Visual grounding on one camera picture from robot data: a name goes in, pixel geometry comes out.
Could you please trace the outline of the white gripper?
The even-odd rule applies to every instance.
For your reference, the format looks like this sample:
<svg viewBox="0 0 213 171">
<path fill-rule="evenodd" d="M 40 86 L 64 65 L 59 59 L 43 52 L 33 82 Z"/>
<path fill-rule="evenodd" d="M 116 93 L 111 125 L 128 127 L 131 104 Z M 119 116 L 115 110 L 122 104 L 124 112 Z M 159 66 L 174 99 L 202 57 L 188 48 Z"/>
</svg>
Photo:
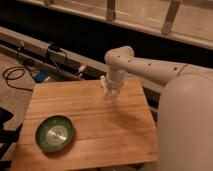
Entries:
<svg viewBox="0 0 213 171">
<path fill-rule="evenodd" d="M 120 95 L 120 89 L 124 84 L 124 77 L 126 71 L 120 69 L 110 69 L 106 75 L 107 79 L 107 88 L 108 90 L 105 92 L 104 99 L 105 100 L 116 100 Z"/>
</svg>

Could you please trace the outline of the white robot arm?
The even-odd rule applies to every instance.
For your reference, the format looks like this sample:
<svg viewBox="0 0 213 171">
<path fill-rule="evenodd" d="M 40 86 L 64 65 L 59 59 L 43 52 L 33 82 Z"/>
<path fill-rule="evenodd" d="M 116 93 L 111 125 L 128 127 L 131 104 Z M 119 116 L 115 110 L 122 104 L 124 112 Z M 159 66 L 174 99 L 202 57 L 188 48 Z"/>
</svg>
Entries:
<svg viewBox="0 0 213 171">
<path fill-rule="evenodd" d="M 213 171 L 213 69 L 138 58 L 129 46 L 105 54 L 106 87 L 129 72 L 163 87 L 158 106 L 158 171 Z"/>
</svg>

